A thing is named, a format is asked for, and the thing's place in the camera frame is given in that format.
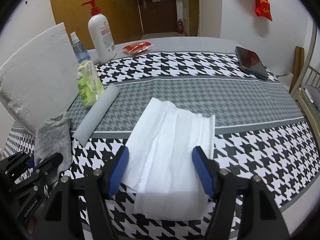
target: screw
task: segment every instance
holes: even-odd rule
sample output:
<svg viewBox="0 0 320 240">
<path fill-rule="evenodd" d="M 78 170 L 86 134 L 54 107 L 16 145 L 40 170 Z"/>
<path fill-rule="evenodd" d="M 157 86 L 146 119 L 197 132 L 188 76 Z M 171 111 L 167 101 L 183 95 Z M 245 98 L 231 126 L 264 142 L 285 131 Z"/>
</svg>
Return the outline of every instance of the screw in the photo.
<svg viewBox="0 0 320 240">
<path fill-rule="evenodd" d="M 102 170 L 96 169 L 93 171 L 94 176 L 100 176 L 102 174 Z"/>
<path fill-rule="evenodd" d="M 60 181 L 63 182 L 63 183 L 66 183 L 67 181 L 69 180 L 69 177 L 68 176 L 63 176 Z"/>
<path fill-rule="evenodd" d="M 220 174 L 223 175 L 223 176 L 226 176 L 229 174 L 229 171 L 227 169 L 220 169 Z"/>
<path fill-rule="evenodd" d="M 258 175 L 254 175 L 252 178 L 254 179 L 255 182 L 261 181 L 261 177 Z"/>
</svg>

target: black phone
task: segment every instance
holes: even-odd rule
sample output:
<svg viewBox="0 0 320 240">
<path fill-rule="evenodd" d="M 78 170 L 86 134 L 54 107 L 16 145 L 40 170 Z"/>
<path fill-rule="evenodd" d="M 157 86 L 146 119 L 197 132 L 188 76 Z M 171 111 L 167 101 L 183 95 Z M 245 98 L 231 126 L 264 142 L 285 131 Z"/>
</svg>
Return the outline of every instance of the black phone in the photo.
<svg viewBox="0 0 320 240">
<path fill-rule="evenodd" d="M 236 54 L 239 58 L 240 69 L 243 72 L 253 74 L 259 79 L 268 79 L 269 75 L 266 68 L 255 52 L 241 47 L 236 47 Z"/>
</svg>

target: fire extinguisher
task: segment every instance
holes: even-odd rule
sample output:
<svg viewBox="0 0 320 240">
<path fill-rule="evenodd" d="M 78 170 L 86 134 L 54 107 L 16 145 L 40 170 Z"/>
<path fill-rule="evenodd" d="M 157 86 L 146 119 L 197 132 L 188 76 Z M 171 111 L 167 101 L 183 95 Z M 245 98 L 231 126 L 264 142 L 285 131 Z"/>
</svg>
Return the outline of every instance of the fire extinguisher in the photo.
<svg viewBox="0 0 320 240">
<path fill-rule="evenodd" d="M 184 31 L 183 31 L 183 20 L 182 19 L 178 20 L 178 33 L 179 34 L 183 34 L 184 33 Z"/>
</svg>

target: wooden door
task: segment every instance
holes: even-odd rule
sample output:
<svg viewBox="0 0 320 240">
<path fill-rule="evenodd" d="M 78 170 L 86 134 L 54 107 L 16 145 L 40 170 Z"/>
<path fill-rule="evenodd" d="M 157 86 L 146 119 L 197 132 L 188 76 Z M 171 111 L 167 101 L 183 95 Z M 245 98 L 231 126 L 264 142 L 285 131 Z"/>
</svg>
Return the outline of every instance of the wooden door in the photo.
<svg viewBox="0 0 320 240">
<path fill-rule="evenodd" d="M 87 49 L 93 49 L 88 30 L 91 18 L 88 0 L 50 0 L 56 23 L 64 22 L 67 33 L 76 32 Z M 101 13 L 108 18 L 115 44 L 139 40 L 142 33 L 137 0 L 96 0 Z"/>
<path fill-rule="evenodd" d="M 143 33 L 167 33 L 177 31 L 176 0 L 139 0 Z"/>
<path fill-rule="evenodd" d="M 90 9 L 81 6 L 89 0 L 50 0 L 56 24 L 64 22 L 67 34 L 76 32 L 86 49 L 93 49 L 92 39 L 88 30 L 91 18 Z"/>
<path fill-rule="evenodd" d="M 96 0 L 108 18 L 115 44 L 141 38 L 142 26 L 137 0 Z"/>
</svg>

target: table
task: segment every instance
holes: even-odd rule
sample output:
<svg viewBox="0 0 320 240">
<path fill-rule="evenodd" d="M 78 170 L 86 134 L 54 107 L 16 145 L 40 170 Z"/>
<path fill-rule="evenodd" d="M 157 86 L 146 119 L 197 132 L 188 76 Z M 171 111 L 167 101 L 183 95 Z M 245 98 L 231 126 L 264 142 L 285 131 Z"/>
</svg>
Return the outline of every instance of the table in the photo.
<svg viewBox="0 0 320 240">
<path fill-rule="evenodd" d="M 315 203 L 309 196 L 303 209 L 301 200 L 314 182 L 319 184 L 320 161 L 308 124 L 288 92 L 269 70 L 265 82 L 241 72 L 236 42 L 199 37 L 149 41 L 157 46 L 147 54 L 133 58 L 118 54 L 97 65 L 102 83 L 114 82 L 120 94 L 85 147 L 72 140 L 73 163 L 63 175 L 74 179 L 100 168 L 125 145 L 151 97 L 169 100 L 205 117 L 216 115 L 214 159 L 238 176 L 260 175 L 281 212 L 289 214 L 284 218 L 292 232 Z M 72 135 L 87 113 L 79 97 L 69 113 Z M 5 154 L 20 149 L 31 153 L 33 148 L 34 137 L 15 124 Z M 149 220 L 133 213 L 134 200 L 135 192 L 121 184 L 114 200 L 107 202 L 113 225 L 120 236 L 150 240 L 202 239 L 215 206 L 208 202 L 202 220 Z M 298 203 L 303 210 L 292 215 Z M 241 204 L 238 196 L 230 238 L 239 229 Z M 84 229 L 90 230 L 84 197 L 80 205 Z"/>
</svg>

